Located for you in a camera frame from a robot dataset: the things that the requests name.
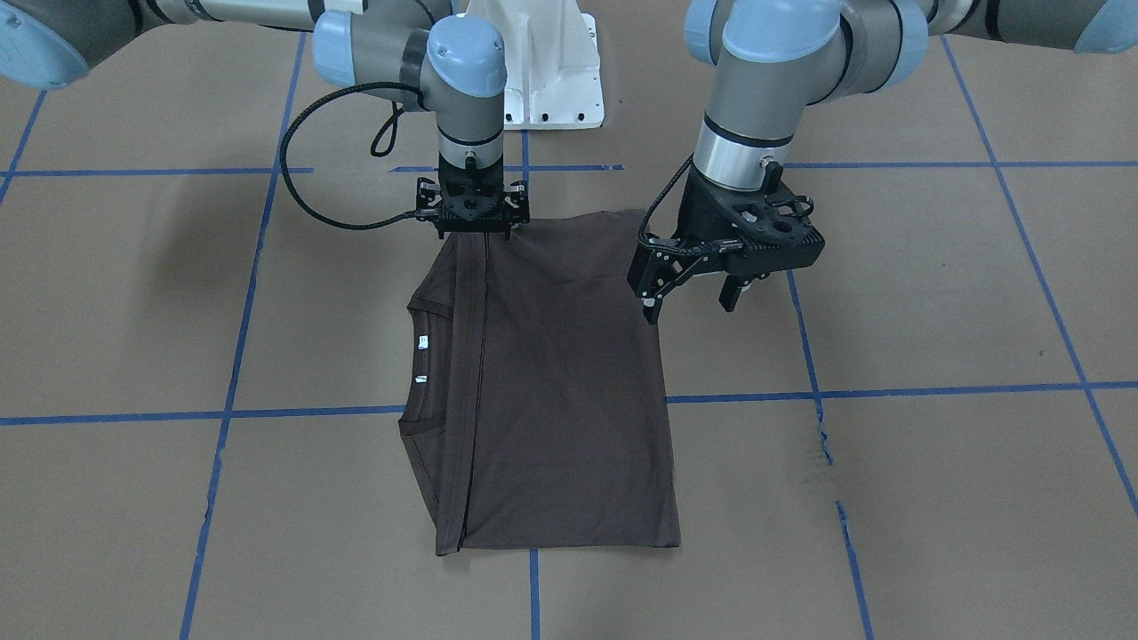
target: cardboard floor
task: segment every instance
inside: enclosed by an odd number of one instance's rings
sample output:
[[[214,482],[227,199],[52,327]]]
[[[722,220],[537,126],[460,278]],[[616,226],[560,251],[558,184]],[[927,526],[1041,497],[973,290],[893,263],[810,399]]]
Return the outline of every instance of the cardboard floor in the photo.
[[[714,69],[663,5],[582,3],[608,117],[508,134],[535,216],[646,206],[691,153]],[[439,243],[288,197],[330,90],[236,24],[0,80],[0,638],[1136,637],[1138,50],[934,38],[807,110],[818,263],[665,306],[675,550],[432,555],[396,419]],[[372,159],[388,109],[297,136],[318,208],[413,206],[434,121]]]

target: black cable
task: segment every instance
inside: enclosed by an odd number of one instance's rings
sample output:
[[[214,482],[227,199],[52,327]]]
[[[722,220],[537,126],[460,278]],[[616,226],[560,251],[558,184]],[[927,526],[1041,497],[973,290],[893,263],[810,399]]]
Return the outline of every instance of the black cable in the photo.
[[[324,105],[327,105],[328,102],[331,102],[332,100],[338,100],[339,98],[343,98],[345,96],[351,96],[353,93],[363,93],[364,91],[374,91],[377,89],[395,89],[395,90],[401,90],[401,91],[409,91],[409,92],[415,95],[415,97],[419,100],[419,105],[422,106],[422,100],[423,100],[422,91],[420,91],[419,89],[417,89],[414,87],[411,87],[410,84],[403,84],[402,82],[365,82],[363,84],[355,84],[353,87],[347,87],[345,89],[332,91],[331,93],[329,93],[329,95],[324,96],[323,98],[316,100],[315,102],[308,105],[307,108],[305,108],[303,112],[300,112],[300,115],[296,116],[296,120],[292,121],[292,124],[290,124],[289,128],[288,128],[288,130],[284,131],[284,137],[281,138],[281,147],[280,147],[280,154],[278,155],[278,158],[279,158],[280,165],[281,165],[281,178],[284,180],[284,187],[288,188],[289,195],[292,196],[292,199],[296,200],[296,204],[299,205],[300,208],[304,210],[305,213],[307,213],[308,215],[311,215],[311,216],[315,218],[316,220],[323,222],[324,224],[330,224],[332,227],[336,227],[337,229],[347,229],[348,231],[368,231],[370,229],[379,229],[381,227],[387,227],[388,224],[393,224],[393,223],[398,222],[401,220],[407,220],[410,218],[414,218],[415,216],[415,212],[409,211],[409,212],[402,213],[399,215],[396,215],[394,218],[389,218],[387,220],[381,220],[379,222],[372,222],[370,224],[351,224],[348,222],[340,222],[338,220],[332,220],[331,218],[321,215],[314,208],[312,208],[311,206],[308,206],[308,203],[306,203],[304,200],[304,198],[300,197],[300,194],[297,192],[296,186],[292,184],[292,175],[289,173],[289,169],[288,169],[288,146],[289,146],[289,142],[292,141],[292,136],[295,136],[296,132],[297,132],[297,130],[300,129],[300,125],[304,123],[304,121],[308,120],[308,116],[311,116],[313,113],[315,113],[316,109],[323,107]],[[396,110],[402,110],[402,109],[396,109],[393,106],[393,116],[391,117],[395,118],[395,120],[398,120],[398,116],[394,115],[394,113]],[[391,137],[391,147],[394,148],[394,146],[395,146],[395,137],[393,136]]]
[[[407,112],[399,108],[394,100],[391,101],[391,117],[387,118],[384,126],[379,128],[379,133],[376,133],[376,137],[371,140],[371,157],[386,158],[391,155],[391,151],[395,150],[395,138],[399,134],[399,116]],[[384,139],[384,134],[387,133],[388,129],[391,130],[391,139],[387,142],[387,148],[379,151],[377,150],[379,148],[379,141]]]
[[[421,8],[423,13],[427,14],[427,19],[430,20],[431,25],[438,22],[437,19],[435,19],[435,14],[430,13],[430,9],[427,7],[423,0],[415,0],[415,5],[419,5],[419,8]]]
[[[662,203],[663,199],[668,197],[668,194],[671,192],[671,189],[676,186],[676,182],[679,182],[679,179],[683,178],[684,173],[686,173],[687,170],[691,169],[694,157],[695,157],[694,154],[687,156],[687,159],[684,161],[684,164],[679,166],[679,170],[676,171],[676,174],[671,177],[671,180],[668,181],[668,184],[663,188],[662,191],[660,191],[660,195],[655,197],[655,200],[651,205],[649,205],[648,211],[644,212],[644,220],[641,220],[640,229],[636,230],[636,241],[640,244],[640,246],[652,249],[654,252],[666,253],[668,255],[676,255],[676,256],[699,256],[711,253],[710,249],[703,246],[677,248],[677,247],[667,247],[663,245],[654,244],[652,243],[652,240],[659,238],[657,236],[648,233],[648,223],[649,220],[652,219],[652,214],[655,213],[655,210],[657,207],[660,206],[660,203]]]
[[[274,31],[287,31],[289,33],[312,33],[311,28],[296,28],[292,26],[277,26],[274,24],[263,24],[261,25],[265,28],[272,28]]]

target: brown t-shirt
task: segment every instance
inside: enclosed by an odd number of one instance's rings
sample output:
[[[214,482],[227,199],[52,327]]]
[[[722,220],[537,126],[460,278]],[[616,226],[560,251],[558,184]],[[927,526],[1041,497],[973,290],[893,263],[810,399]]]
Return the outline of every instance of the brown t-shirt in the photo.
[[[455,233],[411,300],[403,442],[463,547],[676,547],[660,345],[625,282],[641,213]]]

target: light blue joint cover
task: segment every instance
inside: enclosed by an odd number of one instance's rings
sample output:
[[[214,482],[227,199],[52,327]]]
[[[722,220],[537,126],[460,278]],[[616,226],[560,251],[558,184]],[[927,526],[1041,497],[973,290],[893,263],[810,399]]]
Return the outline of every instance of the light blue joint cover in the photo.
[[[1075,54],[1120,54],[1138,44],[1138,0],[1106,0],[1087,25]]]
[[[684,18],[684,42],[687,52],[701,63],[714,65],[711,59],[711,20],[719,0],[692,0]]]
[[[785,63],[822,49],[838,33],[842,0],[735,0],[723,44],[751,63]]]
[[[320,77],[337,87],[355,84],[352,55],[352,14],[324,11],[312,30],[312,59]]]
[[[921,7],[913,0],[893,0],[893,6],[901,16],[901,54],[897,58],[897,66],[893,67],[893,75],[889,76],[881,89],[892,87],[913,75],[929,51],[929,20]]]
[[[86,77],[91,66],[47,25],[0,0],[0,75],[50,90]]]
[[[505,43],[489,22],[478,16],[447,16],[430,30],[427,57],[447,84],[476,98],[505,90]]]

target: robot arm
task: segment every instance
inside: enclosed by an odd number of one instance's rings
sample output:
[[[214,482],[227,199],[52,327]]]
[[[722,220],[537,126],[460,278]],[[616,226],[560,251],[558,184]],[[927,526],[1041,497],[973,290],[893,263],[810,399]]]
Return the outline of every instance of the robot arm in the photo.
[[[503,186],[502,36],[451,0],[0,0],[0,73],[59,89],[150,28],[198,20],[313,31],[329,82],[435,112],[438,182],[419,180],[414,216],[440,236],[529,221],[525,183]]]
[[[641,233],[629,269],[648,320],[693,276],[726,272],[732,311],[752,281],[813,264],[825,245],[814,204],[782,181],[802,112],[905,80],[942,33],[1118,52],[1138,42],[1138,1],[694,0],[687,46],[715,65],[715,88],[676,231]]]

